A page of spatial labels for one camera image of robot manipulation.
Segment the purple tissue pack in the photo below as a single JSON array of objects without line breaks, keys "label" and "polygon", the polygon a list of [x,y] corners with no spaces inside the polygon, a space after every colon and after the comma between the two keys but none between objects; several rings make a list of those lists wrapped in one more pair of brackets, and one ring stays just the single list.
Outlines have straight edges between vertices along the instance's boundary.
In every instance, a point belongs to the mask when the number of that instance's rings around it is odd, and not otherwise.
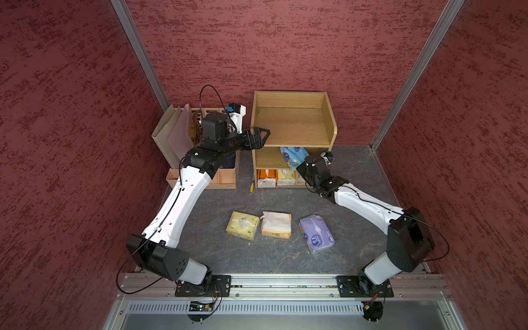
[{"label": "purple tissue pack", "polygon": [[299,228],[312,254],[318,254],[334,247],[336,242],[334,236],[320,215],[312,214],[301,219]]}]

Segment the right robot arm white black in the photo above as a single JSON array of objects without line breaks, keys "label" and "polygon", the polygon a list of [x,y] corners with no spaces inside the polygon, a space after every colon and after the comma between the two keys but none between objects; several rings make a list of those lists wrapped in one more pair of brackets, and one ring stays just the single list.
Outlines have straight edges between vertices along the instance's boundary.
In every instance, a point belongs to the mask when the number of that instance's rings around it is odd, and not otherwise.
[{"label": "right robot arm white black", "polygon": [[357,291],[371,294],[393,276],[412,272],[434,250],[435,242],[418,209],[384,203],[332,175],[328,169],[332,159],[329,151],[309,155],[296,171],[321,198],[360,215],[387,236],[385,252],[357,275]]}]

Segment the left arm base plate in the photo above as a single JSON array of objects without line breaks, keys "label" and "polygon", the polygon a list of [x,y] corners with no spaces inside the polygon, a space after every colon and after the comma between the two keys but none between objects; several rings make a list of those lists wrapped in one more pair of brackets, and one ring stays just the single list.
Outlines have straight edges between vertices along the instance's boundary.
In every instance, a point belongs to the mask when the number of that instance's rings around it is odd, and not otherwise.
[{"label": "left arm base plate", "polygon": [[206,275],[204,281],[195,285],[190,282],[178,281],[175,297],[191,298],[216,298],[229,297],[232,276],[230,275]]}]

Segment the orange white tissue pack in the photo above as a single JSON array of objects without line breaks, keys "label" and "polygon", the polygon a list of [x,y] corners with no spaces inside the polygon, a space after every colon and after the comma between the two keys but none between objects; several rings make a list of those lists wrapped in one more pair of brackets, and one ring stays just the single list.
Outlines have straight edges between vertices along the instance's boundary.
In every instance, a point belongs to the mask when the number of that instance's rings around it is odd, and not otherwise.
[{"label": "orange white tissue pack", "polygon": [[277,171],[274,169],[259,169],[257,171],[257,188],[275,188]]}]

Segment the light blue tissue pack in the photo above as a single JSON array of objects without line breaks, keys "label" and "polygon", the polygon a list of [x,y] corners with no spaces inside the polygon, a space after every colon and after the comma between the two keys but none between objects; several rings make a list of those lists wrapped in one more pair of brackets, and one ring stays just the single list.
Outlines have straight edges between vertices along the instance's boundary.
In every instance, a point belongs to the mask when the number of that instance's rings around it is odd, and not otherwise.
[{"label": "light blue tissue pack", "polygon": [[296,170],[309,156],[302,147],[281,147],[280,151],[291,171]]}]

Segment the yellow green tissue box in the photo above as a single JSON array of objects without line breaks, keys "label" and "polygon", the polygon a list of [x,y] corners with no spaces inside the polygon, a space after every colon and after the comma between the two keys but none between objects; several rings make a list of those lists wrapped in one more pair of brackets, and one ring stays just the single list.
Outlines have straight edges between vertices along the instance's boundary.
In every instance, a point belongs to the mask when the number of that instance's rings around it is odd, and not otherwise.
[{"label": "yellow green tissue box", "polygon": [[228,222],[226,233],[248,241],[254,241],[260,218],[234,211]]}]

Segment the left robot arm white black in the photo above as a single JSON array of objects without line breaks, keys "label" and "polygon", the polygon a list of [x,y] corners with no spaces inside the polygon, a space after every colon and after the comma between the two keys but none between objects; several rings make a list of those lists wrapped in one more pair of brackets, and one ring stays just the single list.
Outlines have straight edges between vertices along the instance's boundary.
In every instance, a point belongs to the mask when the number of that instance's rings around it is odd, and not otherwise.
[{"label": "left robot arm white black", "polygon": [[206,293],[212,287],[210,268],[178,249],[183,228],[200,195],[228,156],[265,146],[270,130],[244,131],[231,115],[213,113],[202,120],[200,143],[189,150],[180,166],[175,187],[154,220],[126,244],[131,259],[162,279],[183,281]]}]

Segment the orange yellow tissue box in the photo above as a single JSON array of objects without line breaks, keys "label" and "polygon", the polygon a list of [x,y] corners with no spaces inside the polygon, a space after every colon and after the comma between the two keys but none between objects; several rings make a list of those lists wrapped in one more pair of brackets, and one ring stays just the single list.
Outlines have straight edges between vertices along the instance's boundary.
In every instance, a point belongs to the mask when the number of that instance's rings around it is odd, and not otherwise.
[{"label": "orange yellow tissue box", "polygon": [[292,235],[292,215],[264,211],[261,217],[261,234],[265,237],[289,239]]}]

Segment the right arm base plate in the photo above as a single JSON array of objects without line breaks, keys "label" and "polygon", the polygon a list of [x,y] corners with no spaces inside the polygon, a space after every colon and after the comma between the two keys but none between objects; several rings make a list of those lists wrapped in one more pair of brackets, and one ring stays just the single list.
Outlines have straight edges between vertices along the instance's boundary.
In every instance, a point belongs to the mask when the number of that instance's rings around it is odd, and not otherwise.
[{"label": "right arm base plate", "polygon": [[341,298],[393,298],[394,293],[389,280],[380,285],[372,283],[365,276],[337,276],[337,288]]}]

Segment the wooden three-tier shelf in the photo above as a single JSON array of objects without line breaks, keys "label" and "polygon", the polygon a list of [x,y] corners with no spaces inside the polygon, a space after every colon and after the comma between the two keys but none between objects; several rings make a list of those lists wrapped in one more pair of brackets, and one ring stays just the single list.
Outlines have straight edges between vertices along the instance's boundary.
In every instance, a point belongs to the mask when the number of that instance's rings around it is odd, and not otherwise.
[{"label": "wooden three-tier shelf", "polygon": [[250,128],[270,130],[262,149],[252,151],[254,181],[260,170],[287,169],[281,147],[302,147],[310,154],[331,151],[338,128],[326,92],[256,91]]}]

